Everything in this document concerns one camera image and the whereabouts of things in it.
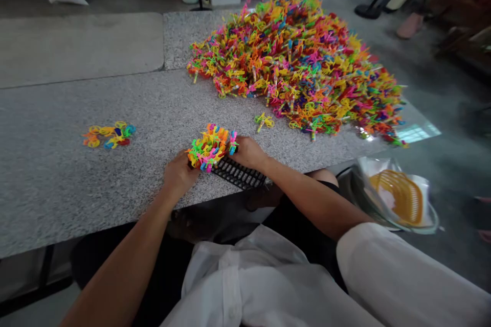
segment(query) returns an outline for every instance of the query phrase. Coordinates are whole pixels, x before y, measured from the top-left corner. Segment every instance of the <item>clear plastic bag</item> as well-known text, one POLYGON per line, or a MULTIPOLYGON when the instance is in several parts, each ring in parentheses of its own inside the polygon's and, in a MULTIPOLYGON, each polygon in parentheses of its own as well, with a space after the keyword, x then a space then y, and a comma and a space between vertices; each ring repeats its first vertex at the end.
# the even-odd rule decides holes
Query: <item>clear plastic bag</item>
POLYGON ((422 220, 417 226, 411 226, 401 221, 400 217, 393 212, 394 198, 391 193, 383 189, 378 191, 370 182, 372 176, 383 170, 403 172, 394 158, 375 159, 361 157, 357 160, 356 170, 353 171, 355 180, 357 181, 358 188, 363 188, 363 196, 365 197, 366 203, 371 206, 371 208, 364 208, 364 210, 368 213, 370 210, 375 211, 376 217, 382 217, 390 226, 401 230, 417 233, 434 233, 438 228, 439 219, 428 200, 430 188, 428 180, 417 175, 407 175, 419 187, 422 194, 422 220))

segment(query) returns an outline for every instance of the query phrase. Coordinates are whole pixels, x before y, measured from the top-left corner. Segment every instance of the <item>person's right hand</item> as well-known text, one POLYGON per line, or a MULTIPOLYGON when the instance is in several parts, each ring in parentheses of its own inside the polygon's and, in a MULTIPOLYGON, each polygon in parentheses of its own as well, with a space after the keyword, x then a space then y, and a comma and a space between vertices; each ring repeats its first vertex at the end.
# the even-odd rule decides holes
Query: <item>person's right hand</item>
POLYGON ((235 141, 239 143, 237 151, 229 157, 242 166, 262 172, 269 157, 256 141, 241 135, 237 136, 235 141))

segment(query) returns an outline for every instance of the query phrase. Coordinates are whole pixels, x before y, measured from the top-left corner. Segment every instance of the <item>table leg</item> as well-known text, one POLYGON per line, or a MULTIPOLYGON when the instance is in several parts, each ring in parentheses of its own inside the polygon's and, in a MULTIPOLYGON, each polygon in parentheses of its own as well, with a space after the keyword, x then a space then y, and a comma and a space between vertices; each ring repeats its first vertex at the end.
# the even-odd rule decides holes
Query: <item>table leg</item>
POLYGON ((73 283, 71 276, 62 278, 48 284, 48 277, 50 275, 51 261, 53 260, 54 245, 48 245, 44 252, 44 258, 42 261, 41 273, 39 275, 39 286, 36 290, 30 291, 21 296, 17 296, 13 299, 5 300, 0 303, 0 318, 13 313, 21 308, 24 308, 32 303, 40 301, 50 295, 66 289, 73 283))

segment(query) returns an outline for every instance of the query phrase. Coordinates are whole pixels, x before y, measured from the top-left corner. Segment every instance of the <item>colorful plastic toy pile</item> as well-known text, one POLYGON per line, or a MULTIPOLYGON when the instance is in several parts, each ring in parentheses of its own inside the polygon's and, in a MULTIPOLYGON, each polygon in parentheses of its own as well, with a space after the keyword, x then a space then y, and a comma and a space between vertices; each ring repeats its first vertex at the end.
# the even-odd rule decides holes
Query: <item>colorful plastic toy pile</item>
POLYGON ((117 146, 127 146, 130 143, 129 137, 135 132, 136 128, 133 125, 126 124, 124 121, 115 122, 113 127, 92 125, 88 129, 88 133, 82 135, 85 137, 83 145, 96 148, 101 144, 98 136, 103 135, 111 137, 104 143, 104 148, 114 149, 117 146))
POLYGON ((220 98, 266 96, 291 128, 336 135, 351 121, 368 134, 405 146, 401 87, 347 24, 324 15, 319 0, 270 0, 246 7, 203 43, 191 45, 189 73, 212 78, 220 98))
MULTIPOLYGON (((187 150, 188 158, 194 168, 211 172, 213 166, 225 156, 229 131, 215 124, 208 124, 207 131, 202 132, 202 139, 193 140, 192 147, 187 150)), ((233 155, 237 149, 237 132, 230 132, 229 154, 233 155)))

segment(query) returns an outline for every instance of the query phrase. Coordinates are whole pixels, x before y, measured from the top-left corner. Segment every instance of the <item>black pants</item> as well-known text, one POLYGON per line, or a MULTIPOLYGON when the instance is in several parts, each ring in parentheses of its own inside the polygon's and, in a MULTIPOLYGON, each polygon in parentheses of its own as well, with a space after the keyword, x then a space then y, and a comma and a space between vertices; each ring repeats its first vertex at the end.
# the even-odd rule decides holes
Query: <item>black pants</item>
MULTIPOLYGON (((321 183, 339 193, 339 188, 334 184, 325 181, 321 183)), ((135 223, 130 223, 87 235, 76 245, 71 255, 72 274, 81 289, 134 225, 135 223)), ((324 266, 346 291, 336 261, 336 242, 314 227, 287 196, 283 195, 279 206, 266 218, 263 225, 302 249, 309 262, 324 266)), ((152 277, 133 326, 159 326, 181 299, 181 287, 193 247, 187 241, 164 235, 152 277)))

